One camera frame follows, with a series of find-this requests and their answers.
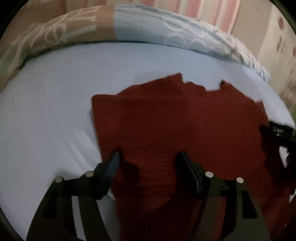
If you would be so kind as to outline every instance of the mattress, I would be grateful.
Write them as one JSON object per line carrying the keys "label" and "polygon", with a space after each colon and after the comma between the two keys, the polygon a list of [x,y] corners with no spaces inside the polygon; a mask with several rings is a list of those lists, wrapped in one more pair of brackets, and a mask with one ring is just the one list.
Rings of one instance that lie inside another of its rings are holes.
{"label": "mattress", "polygon": [[[184,81],[218,89],[221,79],[254,100],[270,120],[294,126],[284,103],[252,69],[179,48],[143,43],[93,43],[27,61],[0,93],[0,206],[25,239],[56,176],[77,178],[101,161],[91,97],[181,72]],[[107,231],[119,239],[115,201],[98,201]],[[85,239],[73,197],[77,235]]]}

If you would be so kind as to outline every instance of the red towel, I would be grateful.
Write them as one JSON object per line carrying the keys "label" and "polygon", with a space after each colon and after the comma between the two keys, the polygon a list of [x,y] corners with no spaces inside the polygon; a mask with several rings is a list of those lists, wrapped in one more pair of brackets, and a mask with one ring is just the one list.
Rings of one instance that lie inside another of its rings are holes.
{"label": "red towel", "polygon": [[259,126],[268,118],[261,102],[225,81],[206,91],[176,74],[95,95],[92,107],[103,161],[119,148],[125,159],[112,184],[122,241],[187,240],[200,202],[177,182],[174,160],[181,150],[219,178],[242,177],[271,236],[283,229],[277,219],[290,189],[278,147],[262,141]]}

